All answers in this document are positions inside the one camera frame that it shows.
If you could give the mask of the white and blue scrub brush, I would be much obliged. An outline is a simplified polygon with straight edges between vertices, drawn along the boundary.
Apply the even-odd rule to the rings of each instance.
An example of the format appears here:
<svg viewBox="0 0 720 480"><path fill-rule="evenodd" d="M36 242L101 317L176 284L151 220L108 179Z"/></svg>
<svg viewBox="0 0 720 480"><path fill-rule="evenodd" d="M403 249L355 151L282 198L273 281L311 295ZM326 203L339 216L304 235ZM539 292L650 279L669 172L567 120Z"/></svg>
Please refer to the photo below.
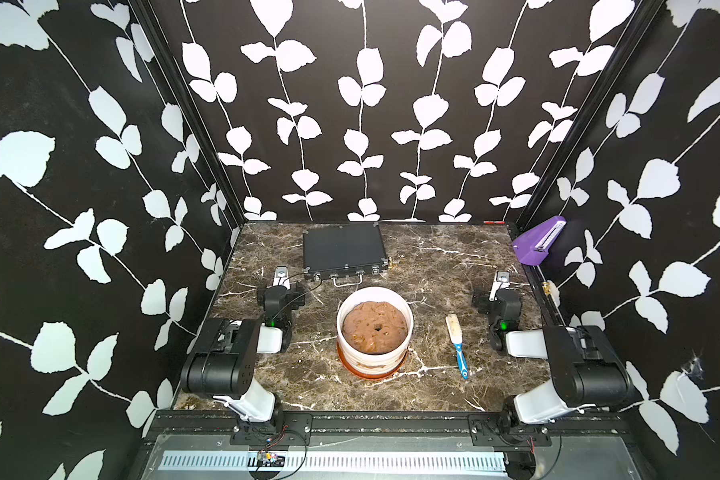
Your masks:
<svg viewBox="0 0 720 480"><path fill-rule="evenodd" d="M463 352L463 331L456 314L448 314L445 318L449 337L456 351L457 365L464 380L469 379L469 367Z"/></svg>

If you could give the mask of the white ceramic pot with mud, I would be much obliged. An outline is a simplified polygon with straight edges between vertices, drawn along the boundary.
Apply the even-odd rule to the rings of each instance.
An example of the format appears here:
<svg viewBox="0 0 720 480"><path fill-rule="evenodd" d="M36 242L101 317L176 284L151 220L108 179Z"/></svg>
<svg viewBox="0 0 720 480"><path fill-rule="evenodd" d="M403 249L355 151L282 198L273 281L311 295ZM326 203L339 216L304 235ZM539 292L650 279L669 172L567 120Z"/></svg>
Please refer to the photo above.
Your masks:
<svg viewBox="0 0 720 480"><path fill-rule="evenodd" d="M408 353L414 319L408 302L383 287L350 294L340 305L337 346L358 370L368 373L393 367Z"/></svg>

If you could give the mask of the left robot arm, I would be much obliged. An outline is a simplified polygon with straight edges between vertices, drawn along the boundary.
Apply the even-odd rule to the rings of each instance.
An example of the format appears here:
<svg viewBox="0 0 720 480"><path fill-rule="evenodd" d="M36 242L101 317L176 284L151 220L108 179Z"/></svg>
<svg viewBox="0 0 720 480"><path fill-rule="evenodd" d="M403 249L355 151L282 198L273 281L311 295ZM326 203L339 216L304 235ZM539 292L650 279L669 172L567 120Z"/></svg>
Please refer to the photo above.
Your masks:
<svg viewBox="0 0 720 480"><path fill-rule="evenodd" d="M282 424L277 396L255 378L259 354L283 353L293 336L292 312L305 305L305 287L288 268L275 268L270 286L257 291L262 313L256 319L206 320L185 361L181 389L234 411L248 423Z"/></svg>

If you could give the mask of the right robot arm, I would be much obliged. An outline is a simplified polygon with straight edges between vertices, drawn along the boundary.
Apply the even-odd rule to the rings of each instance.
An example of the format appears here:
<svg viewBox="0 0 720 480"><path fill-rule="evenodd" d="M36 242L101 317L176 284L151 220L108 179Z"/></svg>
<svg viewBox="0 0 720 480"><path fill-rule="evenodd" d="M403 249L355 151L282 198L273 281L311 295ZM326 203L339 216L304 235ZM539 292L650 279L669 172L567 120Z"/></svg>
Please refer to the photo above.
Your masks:
<svg viewBox="0 0 720 480"><path fill-rule="evenodd" d="M522 299L509 285L508 273L496 273L489 291L474 291L472 306L488 317L488 340L495 351L545 360L550 379L507 398L500 414L504 425L546 424L578 410L615 407L628 398L631 377L599 327L521 330Z"/></svg>

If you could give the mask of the orange pot saucer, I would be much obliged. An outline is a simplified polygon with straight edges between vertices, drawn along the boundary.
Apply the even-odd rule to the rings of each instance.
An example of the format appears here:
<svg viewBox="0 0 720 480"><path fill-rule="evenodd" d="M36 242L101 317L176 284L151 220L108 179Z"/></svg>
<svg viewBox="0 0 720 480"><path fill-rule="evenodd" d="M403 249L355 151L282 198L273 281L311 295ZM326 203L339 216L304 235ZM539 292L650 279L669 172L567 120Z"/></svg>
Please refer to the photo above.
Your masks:
<svg viewBox="0 0 720 480"><path fill-rule="evenodd" d="M385 379L385 378L389 378L389 377L393 376L400 370L400 368L403 366L403 364L405 363L407 356L408 356L408 354L405 353L401 357L400 361L393 367L389 367L389 368L383 367L381 370L376 370L374 372L368 373L365 371L358 370L353 364L351 364L347 360L347 358L344 355L340 346L337 346L336 350L337 350L338 358L339 358L341 364L344 366L344 368L347 371L349 371L350 373L352 373L353 375L355 375L359 378L362 378L362 379L366 379L366 380L381 380L381 379Z"/></svg>

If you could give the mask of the black flat case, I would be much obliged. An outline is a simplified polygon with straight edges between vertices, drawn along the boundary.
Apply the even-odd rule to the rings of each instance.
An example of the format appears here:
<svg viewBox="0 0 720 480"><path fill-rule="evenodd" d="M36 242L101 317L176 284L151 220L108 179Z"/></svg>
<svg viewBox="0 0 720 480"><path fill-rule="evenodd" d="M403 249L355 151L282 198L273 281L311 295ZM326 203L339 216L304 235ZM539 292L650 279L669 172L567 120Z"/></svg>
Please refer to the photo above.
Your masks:
<svg viewBox="0 0 720 480"><path fill-rule="evenodd" d="M365 277L386 271L389 257L377 223L310 229L302 236L303 273L310 280Z"/></svg>

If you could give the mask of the white perforated strip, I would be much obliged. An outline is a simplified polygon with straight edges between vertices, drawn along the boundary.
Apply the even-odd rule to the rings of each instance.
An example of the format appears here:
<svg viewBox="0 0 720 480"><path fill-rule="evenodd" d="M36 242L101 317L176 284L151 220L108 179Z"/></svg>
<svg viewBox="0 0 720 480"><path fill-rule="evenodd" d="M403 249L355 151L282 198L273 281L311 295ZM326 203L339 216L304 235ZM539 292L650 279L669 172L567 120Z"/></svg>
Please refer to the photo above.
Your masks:
<svg viewBox="0 0 720 480"><path fill-rule="evenodd" d="M158 461L159 472L338 472L505 476L508 461L499 452L363 452L276 451L286 455L283 468L248 467L254 451L168 450Z"/></svg>

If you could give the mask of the black front mounting rail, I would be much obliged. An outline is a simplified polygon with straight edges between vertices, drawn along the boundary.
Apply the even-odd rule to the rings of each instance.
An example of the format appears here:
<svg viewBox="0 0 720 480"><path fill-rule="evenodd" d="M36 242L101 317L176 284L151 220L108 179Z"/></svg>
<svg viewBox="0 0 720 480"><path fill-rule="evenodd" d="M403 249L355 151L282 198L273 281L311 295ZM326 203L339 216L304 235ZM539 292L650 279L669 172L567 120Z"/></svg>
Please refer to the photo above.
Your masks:
<svg viewBox="0 0 720 480"><path fill-rule="evenodd" d="M162 435L219 435L223 445L260 446L266 439L277 438L282 430L289 435L285 445L298 444L297 435L311 446L320 436L403 436L464 437L473 447L496 450L525 450L549 447L557 438L616 437L626 441L631 433L625 421L616 414L573 414L544 425L511 426L503 414L496 412L437 411L294 411L286 410L273 421L246 422L232 411L167 410L154 418L146 440L156 442Z"/></svg>

